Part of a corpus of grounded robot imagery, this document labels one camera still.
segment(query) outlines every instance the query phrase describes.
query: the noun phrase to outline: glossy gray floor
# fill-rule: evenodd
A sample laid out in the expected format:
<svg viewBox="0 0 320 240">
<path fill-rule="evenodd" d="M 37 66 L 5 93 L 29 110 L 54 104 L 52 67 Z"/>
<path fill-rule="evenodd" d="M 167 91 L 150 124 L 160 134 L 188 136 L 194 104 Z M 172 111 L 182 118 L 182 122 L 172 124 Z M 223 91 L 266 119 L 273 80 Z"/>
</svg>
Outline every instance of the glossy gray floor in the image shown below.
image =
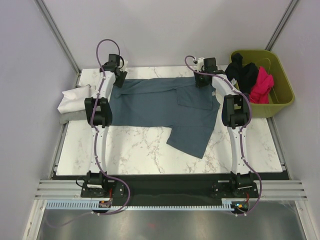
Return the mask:
<svg viewBox="0 0 320 240">
<path fill-rule="evenodd" d="M 46 210 L 44 214 L 58 225 L 83 212 Z M 294 202 L 261 202 L 246 217 L 217 211 L 127 210 L 110 216 L 88 215 L 58 229 L 44 222 L 38 240 L 306 239 Z"/>
</svg>

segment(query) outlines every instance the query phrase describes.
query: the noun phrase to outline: white cloth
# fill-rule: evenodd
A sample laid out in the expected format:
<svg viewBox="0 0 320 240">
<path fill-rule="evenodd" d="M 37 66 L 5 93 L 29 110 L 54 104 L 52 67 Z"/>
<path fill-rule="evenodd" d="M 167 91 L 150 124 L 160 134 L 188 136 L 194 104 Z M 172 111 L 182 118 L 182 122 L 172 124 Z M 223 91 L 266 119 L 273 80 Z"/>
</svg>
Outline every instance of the white cloth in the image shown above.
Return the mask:
<svg viewBox="0 0 320 240">
<path fill-rule="evenodd" d="M 58 111 L 66 114 L 85 110 L 85 98 L 90 98 L 94 91 L 95 87 L 90 87 L 90 85 L 63 91 L 63 99 L 58 106 Z"/>
</svg>

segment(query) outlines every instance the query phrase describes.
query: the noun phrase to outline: plastic bin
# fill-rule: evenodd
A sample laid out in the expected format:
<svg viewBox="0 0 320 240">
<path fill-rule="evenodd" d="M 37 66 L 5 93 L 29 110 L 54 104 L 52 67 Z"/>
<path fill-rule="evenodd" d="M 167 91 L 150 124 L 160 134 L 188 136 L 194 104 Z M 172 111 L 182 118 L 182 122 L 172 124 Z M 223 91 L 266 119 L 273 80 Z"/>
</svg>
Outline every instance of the plastic bin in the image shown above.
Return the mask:
<svg viewBox="0 0 320 240">
<path fill-rule="evenodd" d="M 264 67 L 266 72 L 273 76 L 274 86 L 268 95 L 269 104 L 251 103 L 253 118 L 270 118 L 293 103 L 295 100 L 294 92 L 275 54 L 267 50 L 237 50 L 231 54 L 231 57 L 236 53 L 243 56 L 243 65 L 255 63 L 257 67 Z"/>
</svg>

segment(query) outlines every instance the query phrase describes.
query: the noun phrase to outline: white table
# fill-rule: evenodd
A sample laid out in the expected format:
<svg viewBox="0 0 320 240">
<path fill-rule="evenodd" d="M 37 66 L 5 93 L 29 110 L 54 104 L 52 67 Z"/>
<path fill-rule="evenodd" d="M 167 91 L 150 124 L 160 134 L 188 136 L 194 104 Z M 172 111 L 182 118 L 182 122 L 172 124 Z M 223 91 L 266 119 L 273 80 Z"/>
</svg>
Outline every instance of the white table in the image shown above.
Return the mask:
<svg viewBox="0 0 320 240">
<path fill-rule="evenodd" d="M 186 66 L 132 67 L 127 79 L 191 77 Z M 84 69 L 79 85 L 97 85 L 98 69 Z M 217 92 L 217 100 L 223 98 Z M 110 126 L 106 139 L 107 172 L 117 174 L 201 174 L 229 173 L 232 151 L 220 106 L 214 131 L 202 159 L 166 144 L 167 127 Z M 86 120 L 70 121 L 57 168 L 58 176 L 85 175 L 89 170 L 92 132 Z M 258 172 L 282 172 L 270 129 L 265 118 L 254 118 L 247 129 L 248 162 Z"/>
</svg>

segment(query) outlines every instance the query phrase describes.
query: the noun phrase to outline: dark blue fabric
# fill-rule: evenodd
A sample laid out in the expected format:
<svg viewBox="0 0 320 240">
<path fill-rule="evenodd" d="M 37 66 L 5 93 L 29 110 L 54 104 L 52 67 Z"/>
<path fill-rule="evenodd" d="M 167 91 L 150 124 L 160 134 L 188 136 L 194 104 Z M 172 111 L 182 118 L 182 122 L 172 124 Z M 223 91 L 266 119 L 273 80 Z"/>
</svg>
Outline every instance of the dark blue fabric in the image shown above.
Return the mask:
<svg viewBox="0 0 320 240">
<path fill-rule="evenodd" d="M 110 96 L 112 125 L 169 127 L 167 144 L 202 158 L 220 105 L 214 91 L 197 88 L 194 77 L 126 80 Z"/>
</svg>

